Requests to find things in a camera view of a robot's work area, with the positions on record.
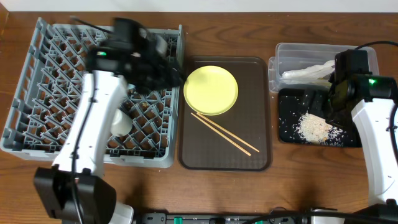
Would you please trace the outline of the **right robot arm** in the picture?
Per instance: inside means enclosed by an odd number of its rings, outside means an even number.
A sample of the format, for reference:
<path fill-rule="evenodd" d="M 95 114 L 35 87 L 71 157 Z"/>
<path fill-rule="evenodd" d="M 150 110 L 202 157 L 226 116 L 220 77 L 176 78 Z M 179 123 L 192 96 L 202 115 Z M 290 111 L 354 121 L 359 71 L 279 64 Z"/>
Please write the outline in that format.
<path fill-rule="evenodd" d="M 308 112 L 340 128 L 356 128 L 369 182 L 369 205 L 354 213 L 327 208 L 309 212 L 309 223 L 397 223 L 397 83 L 373 75 L 368 53 L 353 49 L 335 56 L 328 94 L 313 92 Z"/>

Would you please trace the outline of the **white cup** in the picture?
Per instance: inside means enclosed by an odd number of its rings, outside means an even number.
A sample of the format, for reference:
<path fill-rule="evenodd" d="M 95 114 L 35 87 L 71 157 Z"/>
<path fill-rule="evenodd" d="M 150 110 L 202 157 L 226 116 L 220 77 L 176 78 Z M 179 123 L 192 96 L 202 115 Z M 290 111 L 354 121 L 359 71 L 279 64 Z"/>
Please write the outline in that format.
<path fill-rule="evenodd" d="M 123 137 L 129 134 L 132 129 L 132 119 L 121 110 L 117 109 L 111 123 L 111 134 L 116 137 Z"/>

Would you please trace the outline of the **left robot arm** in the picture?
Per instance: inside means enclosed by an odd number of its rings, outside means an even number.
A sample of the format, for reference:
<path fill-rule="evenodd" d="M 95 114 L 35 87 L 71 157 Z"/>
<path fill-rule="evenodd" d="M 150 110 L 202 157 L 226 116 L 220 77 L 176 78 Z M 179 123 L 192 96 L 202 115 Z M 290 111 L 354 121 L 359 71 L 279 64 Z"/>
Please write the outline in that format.
<path fill-rule="evenodd" d="M 111 37 L 86 58 L 83 90 L 73 123 L 49 168 L 34 187 L 49 217 L 69 223 L 131 223 L 134 210 L 118 202 L 104 179 L 106 142 L 129 85 L 139 93 L 178 87 L 185 78 L 171 65 L 159 36 L 137 21 L 117 17 Z"/>

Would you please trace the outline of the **wooden chopstick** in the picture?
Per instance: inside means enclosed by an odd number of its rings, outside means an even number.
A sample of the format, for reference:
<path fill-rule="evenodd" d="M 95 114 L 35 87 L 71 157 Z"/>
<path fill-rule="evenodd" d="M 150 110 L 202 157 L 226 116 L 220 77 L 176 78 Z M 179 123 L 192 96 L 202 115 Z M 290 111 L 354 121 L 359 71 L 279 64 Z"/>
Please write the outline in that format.
<path fill-rule="evenodd" d="M 260 152 L 260 150 L 258 150 L 257 148 L 255 148 L 253 145 L 249 144 L 248 142 L 246 142 L 245 140 L 241 139 L 240 137 L 238 137 L 237 135 L 235 135 L 234 133 L 232 133 L 231 131 L 227 130 L 226 128 L 220 126 L 219 124 L 217 124 L 216 122 L 212 121 L 211 119 L 207 118 L 206 116 L 204 116 L 201 113 L 196 113 L 195 115 L 199 116 L 199 118 L 203 119 L 204 121 L 206 121 L 208 124 L 210 124 L 211 126 L 213 126 L 214 128 L 216 128 L 218 131 L 222 132 L 224 135 L 228 134 L 231 137 L 235 138 L 236 140 L 238 140 L 239 142 L 243 143 L 244 145 L 246 145 L 247 147 L 253 149 L 256 152 Z"/>
<path fill-rule="evenodd" d="M 214 128 L 213 126 L 211 126 L 210 124 L 208 124 L 206 121 L 204 121 L 203 119 L 199 118 L 199 116 L 191 113 L 191 115 L 193 117 L 195 117 L 197 120 L 199 120 L 200 122 L 202 122 L 205 126 L 207 126 L 208 128 L 210 128 L 212 131 L 214 131 L 216 134 L 218 134 L 219 136 L 221 136 L 222 138 L 224 138 L 225 140 L 227 140 L 230 144 L 232 144 L 234 147 L 238 148 L 240 151 L 242 151 L 243 153 L 245 153 L 247 156 L 251 156 L 251 153 L 249 153 L 247 150 L 245 150 L 243 147 L 241 147 L 239 144 L 235 143 L 232 139 L 230 139 L 229 137 L 227 137 L 226 135 L 224 135 L 222 132 L 218 131 L 216 128 Z"/>

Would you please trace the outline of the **yellow plate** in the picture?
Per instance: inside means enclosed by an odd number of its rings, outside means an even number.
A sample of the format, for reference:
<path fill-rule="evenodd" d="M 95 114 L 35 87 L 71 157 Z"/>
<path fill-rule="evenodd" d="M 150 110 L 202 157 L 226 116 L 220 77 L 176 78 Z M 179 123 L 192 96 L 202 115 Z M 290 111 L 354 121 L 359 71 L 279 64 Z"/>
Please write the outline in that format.
<path fill-rule="evenodd" d="M 183 86 L 183 95 L 192 110 L 216 116 L 233 107 L 238 99 L 239 87 L 227 69 L 207 65 L 189 74 Z"/>

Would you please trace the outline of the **white bowl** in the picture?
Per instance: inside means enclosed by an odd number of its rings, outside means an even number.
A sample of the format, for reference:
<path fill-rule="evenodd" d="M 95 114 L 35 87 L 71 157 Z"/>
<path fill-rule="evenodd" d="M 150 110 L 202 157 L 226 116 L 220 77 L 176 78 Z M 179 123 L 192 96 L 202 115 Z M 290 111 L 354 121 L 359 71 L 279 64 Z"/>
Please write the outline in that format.
<path fill-rule="evenodd" d="M 158 53 L 158 55 L 160 55 L 161 57 L 166 57 L 166 53 L 168 51 L 167 41 L 160 35 L 156 34 L 154 37 L 154 45 L 155 51 Z"/>

